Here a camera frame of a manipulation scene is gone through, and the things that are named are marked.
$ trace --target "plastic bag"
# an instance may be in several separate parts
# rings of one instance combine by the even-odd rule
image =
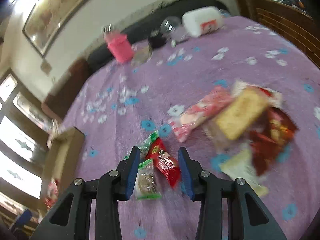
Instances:
[[[157,199],[161,195],[156,189],[153,159],[148,159],[139,165],[136,183],[134,185],[136,199]]]

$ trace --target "window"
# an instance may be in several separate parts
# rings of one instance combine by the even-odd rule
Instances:
[[[7,101],[8,97],[15,89],[17,84],[17,81],[11,74],[9,74],[7,78],[2,82],[2,84],[0,85],[0,97],[4,102]]]
[[[21,92],[19,92],[18,95],[14,98],[13,104],[43,131],[46,131],[47,133],[50,133],[52,131],[52,120],[42,114],[21,94]]]
[[[25,170],[0,152],[0,177],[23,192],[40,198],[40,177]]]

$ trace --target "food packet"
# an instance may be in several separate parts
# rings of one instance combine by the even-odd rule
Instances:
[[[146,159],[153,159],[154,166],[167,178],[171,187],[177,185],[181,177],[178,161],[168,154],[160,138],[150,146]]]
[[[48,191],[47,191],[47,196],[44,199],[44,203],[47,207],[47,211],[56,203],[58,199],[58,180],[57,179],[51,179],[48,185]]]
[[[161,198],[156,189],[153,159],[148,159],[139,165],[136,183],[134,184],[134,197],[136,199]]]
[[[229,105],[232,97],[222,86],[214,89],[198,103],[188,108],[183,114],[169,120],[174,134],[179,142],[184,142],[191,131],[207,119],[218,114]]]
[[[148,154],[151,144],[158,138],[159,138],[159,131],[156,130],[153,133],[151,133],[147,139],[145,139],[141,144],[138,145],[138,148],[140,149],[141,160],[144,160],[146,158],[146,155]]]
[[[219,167],[233,181],[237,178],[245,179],[259,197],[268,194],[268,188],[260,185],[259,177],[252,166],[252,152],[249,147],[243,148],[237,155],[220,164]]]
[[[233,97],[238,97],[247,86],[257,87],[258,89],[260,89],[260,91],[262,91],[268,96],[270,106],[281,108],[281,105],[282,105],[281,93],[279,93],[278,91],[272,90],[271,88],[250,84],[247,82],[243,82],[241,80],[235,81],[231,95]]]
[[[281,147],[285,146],[293,139],[298,127],[293,123],[290,117],[279,108],[270,107],[267,114],[269,123],[264,134]]]
[[[237,140],[268,107],[268,98],[258,88],[248,86],[235,101],[207,122],[203,129],[222,151]]]

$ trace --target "bed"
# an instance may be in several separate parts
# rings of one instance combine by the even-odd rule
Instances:
[[[117,65],[113,60],[92,75],[63,122],[64,127],[75,126],[86,135],[76,176],[86,181],[100,178],[159,129],[173,157],[184,146],[204,169],[228,179],[215,168],[215,157],[233,156],[237,147],[217,153],[201,127],[179,143],[167,122],[215,85],[231,90],[236,79],[281,92],[283,109],[300,128],[265,176],[263,185],[269,193],[261,198],[287,238],[299,239],[319,209],[320,72],[290,42],[243,17],[227,18],[217,32],[175,48],[166,44],[140,66]],[[194,239],[200,203],[190,201],[182,183],[171,189],[163,178],[158,184],[163,195],[159,200],[119,202],[122,238]],[[90,239],[94,239],[94,208],[93,203]],[[228,239],[225,225],[223,237]]]

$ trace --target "flower pattern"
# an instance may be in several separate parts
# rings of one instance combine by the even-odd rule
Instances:
[[[215,171],[219,171],[221,172],[221,169],[220,169],[220,164],[226,162],[227,160],[230,159],[230,156],[229,155],[226,155],[224,153],[222,154],[219,154],[217,155],[216,157],[214,158],[211,158],[210,160],[210,164],[211,164],[211,167],[215,170]]]
[[[315,106],[314,108],[315,117],[320,121],[320,107]]]
[[[142,88],[140,89],[140,92],[141,92],[142,94],[144,94],[144,93],[146,93],[146,92],[148,91],[148,89],[149,89],[149,86],[144,86],[144,87],[142,87]]]
[[[285,221],[289,221],[293,219],[297,214],[297,206],[295,203],[288,204],[283,210],[282,210],[282,219]]]
[[[218,53],[217,55],[215,55],[212,59],[213,60],[222,60],[224,57],[223,53]]]
[[[141,127],[146,131],[153,131],[156,128],[156,125],[151,120],[143,120],[141,121]]]
[[[215,86],[222,86],[224,88],[226,88],[228,85],[227,85],[227,81],[225,79],[219,79],[217,80],[216,82],[213,83]]]
[[[280,66],[287,66],[287,62],[283,59],[277,59],[276,62],[280,65]]]
[[[183,112],[184,112],[184,106],[175,105],[169,108],[169,110],[167,111],[167,114],[170,116],[179,116]]]
[[[246,59],[246,61],[249,65],[256,65],[256,63],[257,63],[257,60],[255,57],[249,57]]]
[[[134,235],[138,239],[144,239],[147,237],[147,232],[142,227],[138,227],[137,229],[134,230]]]
[[[125,115],[126,112],[127,111],[126,111],[126,109],[124,107],[118,108],[118,114],[119,115]]]
[[[171,126],[168,125],[167,123],[161,125],[159,129],[159,137],[160,138],[165,138],[171,133]]]
[[[303,85],[304,90],[307,91],[308,93],[313,93],[313,87],[309,84],[304,84]]]

